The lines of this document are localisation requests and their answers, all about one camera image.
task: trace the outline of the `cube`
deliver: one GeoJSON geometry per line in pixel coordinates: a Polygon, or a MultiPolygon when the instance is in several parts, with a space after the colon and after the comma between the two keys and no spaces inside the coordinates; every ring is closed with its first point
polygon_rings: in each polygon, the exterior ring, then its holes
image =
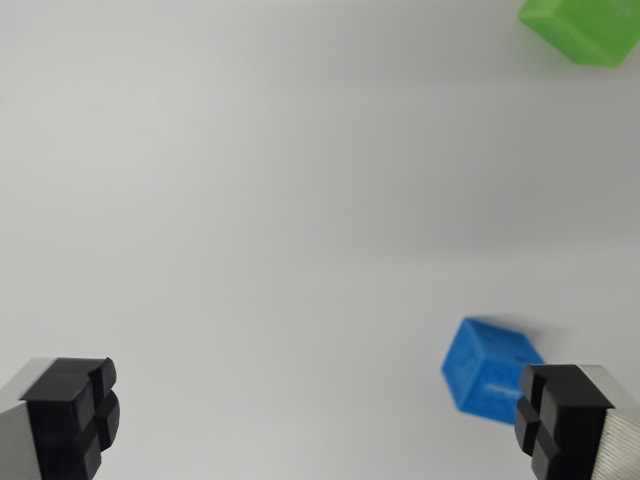
{"type": "Polygon", "coordinates": [[[520,374],[529,364],[544,361],[524,334],[466,318],[442,373],[458,410],[514,425],[520,374]]]}
{"type": "Polygon", "coordinates": [[[640,39],[638,0],[528,0],[519,16],[583,65],[620,65],[640,39]]]}

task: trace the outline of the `green cube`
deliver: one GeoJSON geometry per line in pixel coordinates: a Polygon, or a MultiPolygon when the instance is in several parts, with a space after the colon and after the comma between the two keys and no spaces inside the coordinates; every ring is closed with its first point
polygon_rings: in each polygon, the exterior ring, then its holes
{"type": "Polygon", "coordinates": [[[582,65],[618,66],[640,40],[640,0],[528,0],[520,20],[582,65]]]}

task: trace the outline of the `white table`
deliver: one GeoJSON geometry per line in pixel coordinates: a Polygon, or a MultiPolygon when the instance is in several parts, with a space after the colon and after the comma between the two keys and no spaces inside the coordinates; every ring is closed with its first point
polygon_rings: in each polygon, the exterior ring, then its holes
{"type": "Polygon", "coordinates": [[[464,315],[636,397],[640,55],[518,1],[0,0],[0,378],[111,356],[101,480],[533,479],[464,315]]]}

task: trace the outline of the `blue cube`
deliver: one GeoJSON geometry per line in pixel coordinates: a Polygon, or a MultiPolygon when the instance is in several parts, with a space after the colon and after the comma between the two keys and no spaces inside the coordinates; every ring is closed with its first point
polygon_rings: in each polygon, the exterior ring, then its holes
{"type": "Polygon", "coordinates": [[[466,318],[442,373],[458,410],[514,425],[522,369],[543,363],[522,333],[466,318]]]}

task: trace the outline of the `black rubber pad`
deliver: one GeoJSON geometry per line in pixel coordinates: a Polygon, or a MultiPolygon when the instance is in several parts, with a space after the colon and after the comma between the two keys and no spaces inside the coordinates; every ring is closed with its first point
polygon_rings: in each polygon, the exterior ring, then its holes
{"type": "Polygon", "coordinates": [[[57,359],[24,394],[42,480],[91,480],[115,439],[111,359],[57,359]]]}
{"type": "Polygon", "coordinates": [[[529,365],[520,377],[516,438],[539,480],[590,480],[613,405],[575,365],[529,365]]]}

